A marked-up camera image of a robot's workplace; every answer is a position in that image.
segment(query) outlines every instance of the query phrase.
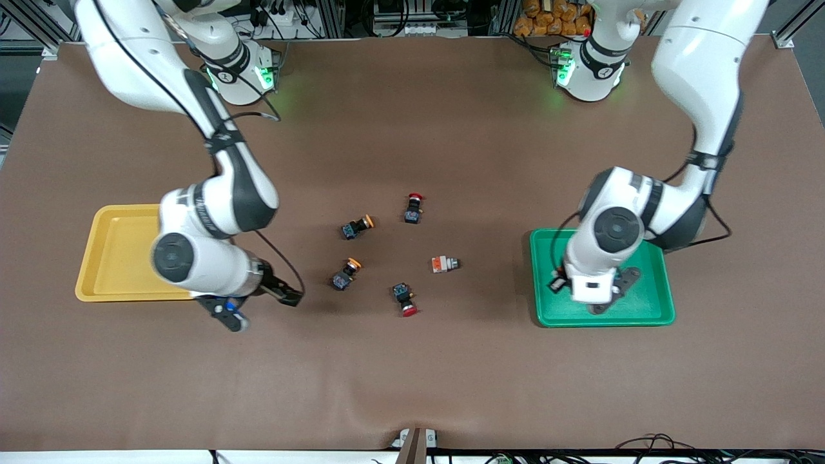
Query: brown table mat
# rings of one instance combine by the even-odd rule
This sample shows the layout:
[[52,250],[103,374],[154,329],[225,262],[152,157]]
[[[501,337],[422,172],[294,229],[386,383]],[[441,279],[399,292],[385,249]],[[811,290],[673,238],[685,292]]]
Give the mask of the brown table mat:
[[[250,301],[245,334],[194,302],[75,299],[95,212],[157,202],[210,162],[184,116],[117,101],[83,48],[62,47],[0,172],[0,447],[376,448],[411,425],[443,447],[651,432],[825,447],[825,133],[792,52],[766,36],[742,65],[746,111],[714,197],[734,236],[667,258],[676,323],[533,322],[528,233],[555,227],[602,169],[661,178],[691,147],[651,77],[656,43],[640,38],[595,104],[553,90],[506,39],[295,44],[283,122],[239,125],[281,194],[266,232],[308,295]],[[420,225],[400,222],[412,191],[427,197]],[[379,227],[340,239],[364,213]],[[432,275],[439,254],[465,267]],[[348,256],[365,266],[338,293],[326,281]],[[389,294],[401,281],[422,310],[406,320]]]

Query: black cable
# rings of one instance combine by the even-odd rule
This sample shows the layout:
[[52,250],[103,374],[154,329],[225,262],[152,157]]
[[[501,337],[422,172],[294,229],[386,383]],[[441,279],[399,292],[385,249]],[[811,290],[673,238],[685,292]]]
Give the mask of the black cable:
[[627,446],[631,443],[646,442],[648,440],[651,440],[653,443],[655,443],[657,440],[665,440],[665,441],[670,443],[671,449],[674,448],[674,445],[679,445],[679,446],[687,447],[687,448],[693,448],[691,445],[674,441],[673,438],[670,438],[670,436],[665,434],[665,433],[653,433],[653,434],[651,434],[649,436],[646,436],[646,437],[639,437],[639,438],[633,438],[633,439],[630,439],[630,440],[625,440],[622,443],[619,443],[618,445],[616,445],[614,447],[614,449],[620,449],[620,448],[625,447],[625,446]]
[[577,44],[584,44],[587,42],[587,39],[577,39],[575,37],[562,36],[561,34],[548,34],[548,36],[561,37],[563,39],[570,40],[571,42],[576,42]]
[[461,21],[467,17],[468,10],[469,3],[464,3],[463,11],[452,10],[457,13],[451,14],[450,10],[447,9],[447,0],[433,0],[432,7],[430,8],[432,14],[442,21]]
[[301,294],[306,296],[306,287],[304,286],[304,279],[301,278],[300,273],[298,273],[298,269],[295,269],[295,266],[292,265],[290,260],[287,259],[286,256],[284,256],[284,254],[281,253],[281,251],[274,244],[272,244],[272,242],[269,241],[269,239],[264,234],[262,234],[260,230],[256,230],[255,233],[258,237],[261,238],[261,240],[263,240],[267,245],[269,245],[269,248],[271,248],[272,251],[277,253],[277,255],[284,262],[284,264],[286,264],[286,266],[292,271],[292,273],[295,274],[295,278],[298,280],[298,285],[301,287]]
[[[8,23],[5,26],[3,26],[3,23],[6,21],[6,19],[8,19]],[[9,26],[11,26],[11,25],[12,25],[12,19],[10,17],[6,16],[6,13],[2,13],[2,15],[0,16],[0,29],[2,29],[2,31],[0,31],[0,36],[5,34],[6,31],[8,31]]]
[[235,29],[237,27],[238,29],[240,29],[241,31],[246,32],[247,34],[254,35],[254,33],[255,33],[254,30],[250,31],[246,27],[240,26],[240,24],[241,24],[241,20],[236,18],[235,21],[232,21],[232,28]]
[[688,244],[685,248],[695,247],[696,245],[709,244],[710,242],[718,242],[719,240],[724,240],[733,235],[733,231],[731,230],[728,223],[725,222],[721,216],[719,216],[718,212],[716,212],[716,208],[714,208],[713,204],[710,202],[710,197],[703,196],[703,198],[705,199],[705,206],[707,206],[708,210],[710,210],[710,214],[713,215],[713,217],[716,219],[716,222],[719,222],[719,225],[721,225],[724,228],[725,233],[710,239],[703,239],[699,240],[698,242],[693,242],[691,244]]
[[269,107],[270,111],[272,111],[272,115],[274,117],[278,118],[278,121],[281,120],[280,113],[278,113],[278,110],[275,109],[275,106],[272,105],[272,102],[270,102],[269,99],[266,98],[266,96],[265,96],[265,93],[269,93],[269,91],[261,92],[260,90],[257,89],[257,87],[252,85],[252,83],[249,82],[244,76],[242,76],[239,73],[235,72],[234,70],[229,69],[226,66],[216,62],[215,59],[213,59],[213,58],[209,57],[208,55],[204,54],[204,52],[200,51],[197,47],[195,47],[194,44],[191,44],[190,48],[191,48],[191,52],[192,52],[193,55],[201,57],[205,62],[207,62],[207,64],[213,64],[214,66],[217,66],[218,68],[220,68],[222,71],[225,71],[226,73],[230,73],[235,78],[237,78],[238,80],[242,81],[243,83],[246,83],[249,86],[249,88],[251,88],[260,97],[260,99],[263,100],[264,103],[266,103],[266,105]]
[[404,30],[404,27],[407,26],[407,21],[410,19],[410,3],[409,0],[403,0],[403,4],[401,5],[401,16],[398,18],[400,22],[398,23],[398,28],[395,29],[395,32],[390,34],[390,37],[395,37]]
[[662,180],[662,182],[664,182],[664,183],[668,183],[668,182],[670,182],[671,180],[675,179],[675,178],[676,178],[679,174],[681,174],[681,173],[682,173],[682,171],[684,171],[684,170],[685,170],[685,168],[687,168],[687,161],[685,161],[684,163],[682,163],[682,164],[681,164],[681,166],[679,167],[679,169],[677,169],[677,170],[676,170],[673,174],[671,174],[671,175],[667,176],[667,178],[666,178],[666,179],[664,179],[664,180]]
[[477,24],[475,26],[467,26],[467,29],[473,30],[473,29],[479,29],[479,28],[485,27],[485,26],[490,26],[490,21],[487,21],[483,24]]
[[151,79],[152,82],[154,82],[158,87],[160,87],[161,90],[163,90],[163,92],[166,93],[167,96],[169,96],[169,98],[171,98],[172,101],[175,102],[175,104],[177,104],[181,108],[181,111],[183,111],[183,113],[187,117],[189,117],[189,120],[192,121],[192,124],[195,126],[195,128],[198,130],[198,132],[200,132],[200,136],[203,137],[204,140],[207,140],[206,139],[206,133],[200,128],[200,126],[195,121],[195,118],[192,116],[192,114],[189,112],[189,110],[187,110],[186,107],[183,106],[183,103],[181,103],[181,101],[178,100],[177,97],[175,97],[175,95],[172,93],[172,91],[170,91],[165,85],[163,85],[158,80],[158,78],[154,77],[154,75],[152,75],[152,73],[150,73],[134,57],[134,55],[126,48],[126,46],[123,45],[123,42],[120,41],[120,39],[117,37],[117,35],[115,35],[115,32],[111,29],[111,25],[109,24],[109,21],[106,19],[106,15],[103,14],[103,8],[101,7],[100,0],[92,0],[92,3],[94,4],[95,9],[97,10],[97,15],[101,17],[101,21],[103,22],[103,26],[106,27],[106,30],[109,32],[109,35],[112,37],[112,39],[114,39],[115,43],[120,47],[120,49],[123,50],[123,52],[126,54],[126,56],[128,56],[129,59],[132,60],[132,62],[134,63],[135,66],[138,67],[138,69],[143,71],[143,73],[146,74],[146,76],[149,79]]
[[[224,129],[227,129],[227,127],[226,127],[227,122],[235,121],[236,119],[240,119],[240,118],[246,117],[246,116],[260,116],[264,119],[270,119],[270,120],[273,120],[275,122],[279,121],[279,119],[276,119],[273,115],[266,114],[266,113],[261,113],[260,111],[244,111],[244,112],[241,112],[241,113],[236,113],[236,114],[233,114],[230,117],[222,120],[218,124],[218,126],[215,127],[214,132],[212,133],[211,139],[213,139],[218,133],[223,132]],[[212,176],[213,177],[218,176],[219,174],[220,174],[220,168],[219,168],[219,165],[218,165],[218,159],[213,156],[212,157]],[[232,238],[229,239],[229,242],[232,243],[232,244],[235,244],[234,240]]]
[[[404,27],[409,22],[410,18],[410,4],[409,0],[398,0],[398,10],[400,13],[398,14],[398,27],[395,28],[395,31],[390,34],[388,37],[395,37],[404,30]],[[364,0],[364,3],[361,4],[361,25],[364,27],[364,31],[366,31],[367,35],[370,37],[378,37],[378,34],[375,34],[373,30],[373,24],[370,24],[370,18],[374,17],[374,13],[370,13],[369,6],[373,4],[373,0]]]
[[301,20],[301,24],[307,28],[307,31],[309,31],[309,33],[316,39],[322,39],[323,36],[317,29],[315,29],[315,25],[309,18],[309,13],[307,13],[306,4],[304,4],[303,0],[293,0],[292,6],[295,7],[295,14],[298,15],[298,18]]
[[266,7],[262,8],[262,10],[263,10],[263,12],[265,12],[265,13],[266,13],[266,15],[267,15],[267,16],[269,16],[269,22],[271,22],[271,23],[272,23],[272,25],[275,27],[275,30],[278,32],[278,36],[280,37],[280,39],[281,39],[281,40],[285,40],[285,39],[284,39],[284,35],[283,35],[283,34],[281,34],[281,29],[280,29],[280,28],[278,27],[278,25],[275,23],[275,18],[274,18],[274,17],[272,17],[272,14],[271,14],[271,13],[269,13],[269,10],[267,10],[267,9],[266,9]]
[[590,464],[590,462],[583,457],[574,456],[572,454],[563,454],[561,452],[544,451],[541,453],[539,462],[541,462],[541,458],[544,458],[544,462],[541,464],[545,464],[554,459],[565,462],[566,464]]
[[563,259],[561,262],[559,262],[559,265],[556,266],[556,241],[559,239],[559,236],[561,235],[564,226],[569,224],[569,222],[573,220],[573,218],[578,216],[579,212],[580,211],[576,211],[573,214],[571,214],[567,219],[565,219],[564,222],[562,222],[562,224],[556,229],[555,234],[553,234],[553,238],[550,240],[550,263],[555,266],[554,269],[557,271],[562,268]]
[[549,54],[549,47],[544,49],[544,48],[541,48],[541,47],[536,46],[536,45],[531,45],[527,42],[527,39],[519,39],[518,37],[514,36],[513,34],[510,34],[509,32],[498,32],[496,34],[496,36],[505,36],[505,37],[509,38],[510,40],[516,42],[520,47],[522,47],[524,49],[527,49],[527,51],[530,52],[530,54],[533,56],[533,58],[536,61],[538,61],[542,65],[546,66],[547,68],[550,68],[550,69],[558,68],[557,64],[552,64],[549,61],[544,61],[544,59],[542,59],[541,56],[538,54],[539,51]]

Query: green led light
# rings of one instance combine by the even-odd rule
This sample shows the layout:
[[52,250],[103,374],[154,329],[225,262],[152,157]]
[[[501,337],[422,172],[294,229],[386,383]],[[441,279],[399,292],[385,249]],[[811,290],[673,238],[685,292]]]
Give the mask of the green led light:
[[570,83],[570,77],[573,76],[573,71],[576,69],[576,61],[570,59],[564,66],[559,68],[559,77],[556,83],[560,86],[566,86]]
[[270,69],[261,69],[256,66],[255,74],[257,74],[258,76],[258,80],[261,81],[261,85],[263,86],[264,90],[272,88],[272,82],[274,79],[272,76],[272,71]]
[[209,80],[212,81],[212,88],[217,92],[220,93],[218,90],[218,83],[215,81],[215,76],[212,75],[212,71],[209,68],[206,69],[206,73],[209,75]]

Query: green tray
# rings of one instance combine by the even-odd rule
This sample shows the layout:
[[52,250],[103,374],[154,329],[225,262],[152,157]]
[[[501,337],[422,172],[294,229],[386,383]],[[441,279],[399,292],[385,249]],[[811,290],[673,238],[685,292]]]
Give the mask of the green tray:
[[[556,259],[561,259],[573,229],[564,229],[556,239]],[[535,314],[544,327],[615,327],[640,325],[670,325],[676,318],[670,283],[662,250],[642,242],[636,253],[625,263],[636,267],[642,277],[602,315],[593,315],[587,306],[570,299],[570,290],[553,293],[547,284],[553,280],[550,262],[550,242],[556,229],[536,229],[530,234],[530,254],[533,258]]]

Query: orange bag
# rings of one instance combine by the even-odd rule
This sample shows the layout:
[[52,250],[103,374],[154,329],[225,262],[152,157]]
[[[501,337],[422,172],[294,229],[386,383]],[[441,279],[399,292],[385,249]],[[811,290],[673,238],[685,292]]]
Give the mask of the orange bag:
[[546,36],[547,26],[539,26],[538,22],[533,22],[533,36]]
[[561,17],[567,11],[567,2],[565,0],[553,0],[553,16]]
[[527,37],[533,33],[533,20],[529,17],[519,17],[516,25],[513,26],[513,34],[519,37]]
[[553,20],[553,22],[550,23],[549,26],[547,26],[547,34],[548,35],[553,35],[553,34],[561,34],[561,33],[562,33],[562,20],[556,18],[556,19]]
[[537,26],[547,27],[553,22],[553,19],[555,19],[553,18],[553,13],[542,12],[535,17],[535,24]]
[[521,8],[524,10],[524,14],[527,17],[535,17],[535,15],[541,12],[541,4],[539,0],[523,0],[521,2]]
[[572,21],[565,21],[562,23],[562,36],[575,36],[576,25]]
[[590,28],[590,20],[587,17],[576,18],[576,34],[579,36],[589,36],[592,29]]

